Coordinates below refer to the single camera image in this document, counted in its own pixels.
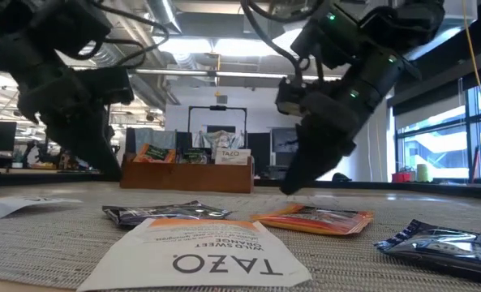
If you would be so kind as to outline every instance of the white wall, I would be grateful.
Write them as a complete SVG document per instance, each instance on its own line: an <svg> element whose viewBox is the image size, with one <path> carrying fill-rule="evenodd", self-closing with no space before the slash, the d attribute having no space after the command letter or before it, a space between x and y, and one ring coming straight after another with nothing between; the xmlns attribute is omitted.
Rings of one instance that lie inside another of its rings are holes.
<svg viewBox="0 0 481 292"><path fill-rule="evenodd" d="M168 105L166 107L165 129L167 131L186 131L188 106L215 105L216 97L214 93L216 90L216 88L172 88L172 93L183 105ZM221 94L228 95L228 106L247 107L248 132L269 132L273 127L293 127L300 120L297 117L285 116L277 112L274 105L277 95L276 88L260 88L254 92L248 88L219 88L218 91ZM367 125L356 136L354 142L357 144L357 148L352 155L343 157L337 168L328 172L321 179L331 180L336 172L341 172L358 182L388 181L389 157L393 159L390 165L394 163L394 150L389 147L388 143L390 137L387 131L389 118L386 102L383 101L371 116ZM236 126L237 131L240 131L243 129L243 112L192 110L191 131L205 131L206 125Z"/></svg>

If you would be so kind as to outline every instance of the wooden box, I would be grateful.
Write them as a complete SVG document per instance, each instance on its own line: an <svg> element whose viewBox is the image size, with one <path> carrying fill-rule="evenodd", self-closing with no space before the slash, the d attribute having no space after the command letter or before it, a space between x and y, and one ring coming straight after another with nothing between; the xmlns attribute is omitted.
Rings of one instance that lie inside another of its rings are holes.
<svg viewBox="0 0 481 292"><path fill-rule="evenodd" d="M122 188L251 193L254 186L251 158L247 165L126 161L122 172Z"/></svg>

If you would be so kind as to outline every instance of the tazo logo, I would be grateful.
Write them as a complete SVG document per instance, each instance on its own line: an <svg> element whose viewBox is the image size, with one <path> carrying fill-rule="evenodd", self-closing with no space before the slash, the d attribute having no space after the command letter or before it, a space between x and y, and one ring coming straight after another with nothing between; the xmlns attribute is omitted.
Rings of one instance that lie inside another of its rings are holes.
<svg viewBox="0 0 481 292"><path fill-rule="evenodd" d="M197 273L199 272L205 264L204 259L200 255L174 255L174 268L181 273ZM213 266L209 270L210 273L228 273L229 270L221 268L221 265L225 264L227 255L208 255L208 258L217 259L213 261ZM230 255L240 268L246 271L247 274L251 272L256 262L257 258L251 260L239 259L234 255ZM264 259L264 264L262 269L259 271L260 275L273 275L273 276L283 276L283 273L277 273L273 271L271 264L267 259Z"/></svg>
<svg viewBox="0 0 481 292"><path fill-rule="evenodd" d="M223 156L240 156L238 151L222 151Z"/></svg>

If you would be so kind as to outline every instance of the dark blue tea packet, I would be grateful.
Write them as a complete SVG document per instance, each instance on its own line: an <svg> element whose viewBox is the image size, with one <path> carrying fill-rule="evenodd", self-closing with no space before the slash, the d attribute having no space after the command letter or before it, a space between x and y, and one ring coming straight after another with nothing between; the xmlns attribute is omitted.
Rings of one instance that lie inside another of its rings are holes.
<svg viewBox="0 0 481 292"><path fill-rule="evenodd" d="M431 268L481 281L481 234L413 220L394 237L376 243L379 251Z"/></svg>
<svg viewBox="0 0 481 292"><path fill-rule="evenodd" d="M103 206L101 209L121 226L136 226L147 218L224 219L231 214L227 210L210 207L199 201L153 207Z"/></svg>

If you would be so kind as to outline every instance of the woven placemat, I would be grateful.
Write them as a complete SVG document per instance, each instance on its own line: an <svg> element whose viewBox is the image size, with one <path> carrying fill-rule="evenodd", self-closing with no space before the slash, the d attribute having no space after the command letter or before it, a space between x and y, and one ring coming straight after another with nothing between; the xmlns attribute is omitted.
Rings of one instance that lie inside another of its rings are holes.
<svg viewBox="0 0 481 292"><path fill-rule="evenodd" d="M60 197L80 199L83 204L58 204L22 209L0 220L0 279L57 288L77 288L101 257L126 231L120 230L101 211L101 206L148 206L204 204L235 211L230 219L248 220L289 201L339 209L376 213L361 234L329 237L269 228L310 270L313 281L293 288L170 288L152 291L481 291L481 284L433 272L379 253L372 244L391 237L419 219L427 223L481 232L481 201L425 200L410 196L277 194L277 189L258 189L251 196L175 191L124 191L116 185L91 191L65 191ZM39 194L48 195L48 191Z"/></svg>

